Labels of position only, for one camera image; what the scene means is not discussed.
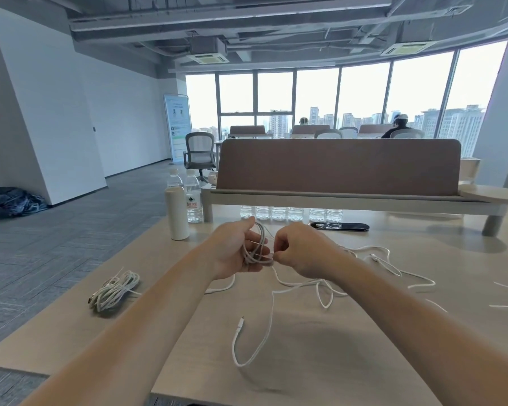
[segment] left hand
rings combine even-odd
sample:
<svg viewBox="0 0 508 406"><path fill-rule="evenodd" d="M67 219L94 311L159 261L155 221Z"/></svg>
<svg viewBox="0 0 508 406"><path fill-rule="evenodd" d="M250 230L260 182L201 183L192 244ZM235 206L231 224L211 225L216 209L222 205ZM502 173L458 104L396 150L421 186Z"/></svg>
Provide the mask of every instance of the left hand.
<svg viewBox="0 0 508 406"><path fill-rule="evenodd" d="M220 225L204 242L210 247L215 263L214 278L224 279L237 272L259 272L262 264L245 265L243 261L243 245L247 251L253 251L261 236L250 228L254 226L255 219L227 222ZM262 255L269 255L270 249L263 246Z"/></svg>

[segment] forearm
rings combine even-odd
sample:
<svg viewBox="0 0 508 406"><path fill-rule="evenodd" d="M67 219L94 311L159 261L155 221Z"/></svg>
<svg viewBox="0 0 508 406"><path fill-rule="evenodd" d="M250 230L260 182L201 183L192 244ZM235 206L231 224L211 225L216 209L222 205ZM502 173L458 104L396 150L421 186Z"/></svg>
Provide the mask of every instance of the forearm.
<svg viewBox="0 0 508 406"><path fill-rule="evenodd" d="M160 270L160 252L147 257ZM142 405L212 281L198 247L181 259L22 406Z"/></svg>
<svg viewBox="0 0 508 406"><path fill-rule="evenodd" d="M328 268L330 279L376 322L443 405L508 405L505 356L363 261L334 253Z"/></svg>

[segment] ceiling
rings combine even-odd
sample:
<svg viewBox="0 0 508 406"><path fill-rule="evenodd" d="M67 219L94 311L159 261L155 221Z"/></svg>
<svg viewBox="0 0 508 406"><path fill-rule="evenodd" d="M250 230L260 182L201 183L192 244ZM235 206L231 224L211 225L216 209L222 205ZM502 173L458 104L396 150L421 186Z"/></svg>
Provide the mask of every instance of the ceiling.
<svg viewBox="0 0 508 406"><path fill-rule="evenodd" d="M78 42L148 49L171 72L359 63L399 42L437 51L508 35L508 0L47 1L67 8ZM192 61L214 38L229 63Z"/></svg>

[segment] hand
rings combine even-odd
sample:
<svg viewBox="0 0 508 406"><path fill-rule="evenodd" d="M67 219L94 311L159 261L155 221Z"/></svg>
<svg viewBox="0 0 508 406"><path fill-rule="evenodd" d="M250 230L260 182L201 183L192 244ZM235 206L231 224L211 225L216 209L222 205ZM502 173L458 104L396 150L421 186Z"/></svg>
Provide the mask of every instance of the hand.
<svg viewBox="0 0 508 406"><path fill-rule="evenodd" d="M261 238L260 234L250 230L254 222L254 217L227 222L216 228L205 241L210 246L215 259L214 279L228 278L237 272L262 270L262 264L245 265L243 261L243 245L247 251L253 251ZM267 246L263 246L261 255L269 255L270 252Z"/></svg>
<svg viewBox="0 0 508 406"><path fill-rule="evenodd" d="M291 266L298 274L311 279L329 279L327 261L331 255L341 254L339 246L321 231L299 222L277 232L273 250L276 262Z"/></svg>

